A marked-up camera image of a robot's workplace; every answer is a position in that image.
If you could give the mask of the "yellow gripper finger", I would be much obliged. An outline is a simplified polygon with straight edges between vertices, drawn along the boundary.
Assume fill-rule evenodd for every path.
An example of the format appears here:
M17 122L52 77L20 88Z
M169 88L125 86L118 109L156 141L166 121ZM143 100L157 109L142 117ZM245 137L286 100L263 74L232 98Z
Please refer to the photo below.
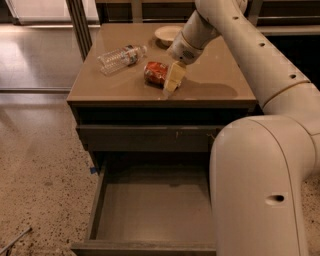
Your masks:
M163 86L163 94L166 97L169 97L180 86L185 74L186 65L180 61L174 62L169 67Z

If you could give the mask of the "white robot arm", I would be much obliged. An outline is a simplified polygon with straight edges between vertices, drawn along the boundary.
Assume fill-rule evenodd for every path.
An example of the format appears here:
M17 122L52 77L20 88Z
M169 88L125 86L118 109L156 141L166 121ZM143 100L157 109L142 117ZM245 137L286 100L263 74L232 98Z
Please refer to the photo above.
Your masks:
M217 256L308 256L302 182L319 171L320 93L243 15L246 0L195 0L169 52L182 78L222 37L263 113L216 137L210 194Z

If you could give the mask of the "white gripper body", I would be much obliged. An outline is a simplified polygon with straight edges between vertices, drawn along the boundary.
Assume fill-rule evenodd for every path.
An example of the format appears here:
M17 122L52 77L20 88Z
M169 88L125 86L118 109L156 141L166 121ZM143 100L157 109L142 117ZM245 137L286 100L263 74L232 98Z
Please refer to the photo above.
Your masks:
M179 32L174 38L167 52L174 60L182 62L185 65L193 64L203 53L202 50L191 46L184 38L182 32Z

